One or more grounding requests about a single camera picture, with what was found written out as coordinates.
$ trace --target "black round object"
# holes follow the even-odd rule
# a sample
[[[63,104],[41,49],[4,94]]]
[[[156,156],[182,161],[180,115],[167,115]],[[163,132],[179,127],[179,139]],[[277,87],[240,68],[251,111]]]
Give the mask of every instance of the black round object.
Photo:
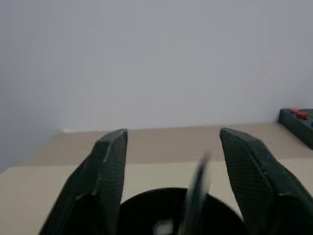
[[[121,204],[118,235],[152,235],[153,227],[172,219],[177,234],[182,219],[186,188],[160,188],[136,195]],[[241,218],[226,204],[207,195],[203,204],[202,234],[246,235]]]

